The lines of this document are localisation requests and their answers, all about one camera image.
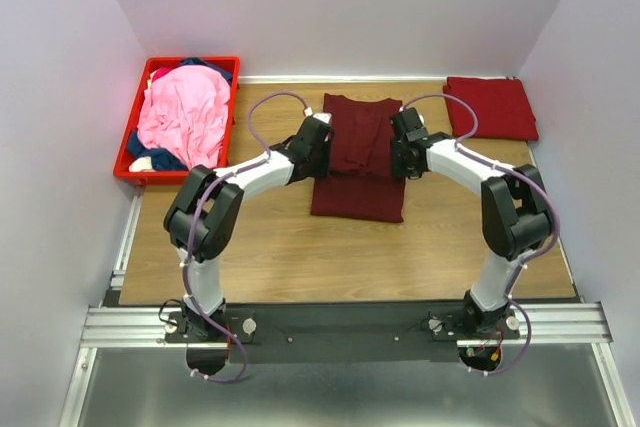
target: black wire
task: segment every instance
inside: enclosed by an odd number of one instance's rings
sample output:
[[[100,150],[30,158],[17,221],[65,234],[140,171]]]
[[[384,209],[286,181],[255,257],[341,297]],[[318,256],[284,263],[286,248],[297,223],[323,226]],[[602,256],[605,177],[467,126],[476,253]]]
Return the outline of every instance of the black wire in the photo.
[[[160,310],[158,311],[158,319],[160,319],[160,322],[164,322],[167,325],[173,325],[174,327],[178,327],[178,323],[175,320],[172,320],[169,317],[167,317],[166,319],[162,318],[162,312],[170,303],[178,304],[180,307],[182,307],[182,301],[178,299],[165,300],[163,304],[160,306]]]

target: wall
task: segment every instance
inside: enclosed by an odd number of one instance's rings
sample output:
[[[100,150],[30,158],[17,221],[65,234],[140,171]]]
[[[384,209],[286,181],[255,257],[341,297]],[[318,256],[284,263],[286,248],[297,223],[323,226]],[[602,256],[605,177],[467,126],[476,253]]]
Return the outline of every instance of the wall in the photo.
[[[243,74],[505,75],[559,0],[118,0],[150,55],[231,53]]]
[[[0,0],[0,425],[57,425],[130,189],[111,167],[143,65],[116,0]]]
[[[640,0],[562,0],[521,75],[579,291],[602,300],[640,418]]]

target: metal frame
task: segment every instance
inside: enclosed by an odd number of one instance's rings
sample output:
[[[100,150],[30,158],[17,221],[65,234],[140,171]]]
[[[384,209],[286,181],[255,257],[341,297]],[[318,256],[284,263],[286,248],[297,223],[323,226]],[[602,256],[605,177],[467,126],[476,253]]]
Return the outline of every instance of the metal frame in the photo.
[[[118,256],[113,269],[111,288],[120,290],[124,282],[129,254],[133,243],[144,188],[136,187]],[[600,304],[560,303],[524,304],[532,323],[533,344],[592,345],[594,356],[614,411],[621,427],[635,427],[635,421],[622,387],[618,371],[611,354],[611,334]],[[166,308],[168,314],[177,308]],[[522,314],[516,313],[520,321],[519,340],[505,340],[505,344],[521,344],[526,335],[526,324]],[[158,308],[91,308],[87,313],[80,341],[80,350],[65,400],[61,427],[77,426],[89,391],[98,349],[101,348],[182,348],[199,347],[225,349],[226,343],[167,344],[164,341],[164,324],[158,318]],[[459,346],[473,346],[484,341],[459,341]]]

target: gray floor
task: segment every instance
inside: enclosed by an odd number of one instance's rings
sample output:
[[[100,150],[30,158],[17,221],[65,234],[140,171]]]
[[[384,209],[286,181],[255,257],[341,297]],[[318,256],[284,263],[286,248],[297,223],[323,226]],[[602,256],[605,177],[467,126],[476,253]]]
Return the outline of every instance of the gray floor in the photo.
[[[507,359],[519,348],[507,347]],[[103,349],[81,425],[615,425],[589,345],[534,345],[521,365],[491,378],[428,362],[256,365],[250,373],[213,385],[189,377],[179,349]]]

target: pink cloth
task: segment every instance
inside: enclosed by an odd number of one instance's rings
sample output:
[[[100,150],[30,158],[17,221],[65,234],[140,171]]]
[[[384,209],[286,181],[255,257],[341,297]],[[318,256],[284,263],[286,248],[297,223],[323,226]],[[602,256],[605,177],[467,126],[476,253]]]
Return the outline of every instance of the pink cloth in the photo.
[[[144,92],[140,142],[147,149],[167,149],[189,169],[217,167],[230,94],[228,82],[209,67],[173,69]]]

